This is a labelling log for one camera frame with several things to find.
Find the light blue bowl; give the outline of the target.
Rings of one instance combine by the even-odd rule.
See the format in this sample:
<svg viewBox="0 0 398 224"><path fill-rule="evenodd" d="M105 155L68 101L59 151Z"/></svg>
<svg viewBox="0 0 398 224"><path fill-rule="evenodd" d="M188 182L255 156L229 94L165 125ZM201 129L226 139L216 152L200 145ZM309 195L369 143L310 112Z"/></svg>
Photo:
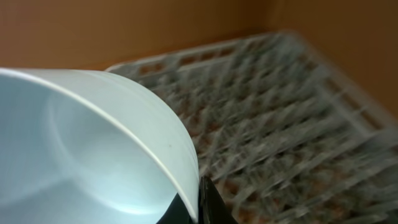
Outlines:
<svg viewBox="0 0 398 224"><path fill-rule="evenodd" d="M2 223L197 222L198 159L146 87L91 70L1 69Z"/></svg>

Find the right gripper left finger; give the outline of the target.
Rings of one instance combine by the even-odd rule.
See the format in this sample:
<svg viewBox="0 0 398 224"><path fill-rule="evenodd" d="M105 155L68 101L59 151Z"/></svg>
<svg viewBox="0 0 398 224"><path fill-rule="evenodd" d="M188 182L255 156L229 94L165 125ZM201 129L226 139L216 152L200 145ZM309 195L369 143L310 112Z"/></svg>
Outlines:
<svg viewBox="0 0 398 224"><path fill-rule="evenodd" d="M157 224L192 224L192 219L189 215L184 202L177 194L172 200L167 211L164 213L162 218Z"/></svg>

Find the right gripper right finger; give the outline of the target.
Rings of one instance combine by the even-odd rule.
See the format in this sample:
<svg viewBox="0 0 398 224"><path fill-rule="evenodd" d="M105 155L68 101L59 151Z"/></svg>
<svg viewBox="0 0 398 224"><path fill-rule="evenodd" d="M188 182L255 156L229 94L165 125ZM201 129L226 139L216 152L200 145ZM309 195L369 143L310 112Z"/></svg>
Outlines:
<svg viewBox="0 0 398 224"><path fill-rule="evenodd" d="M227 209L213 181L203 176L200 180L199 224L238 224Z"/></svg>

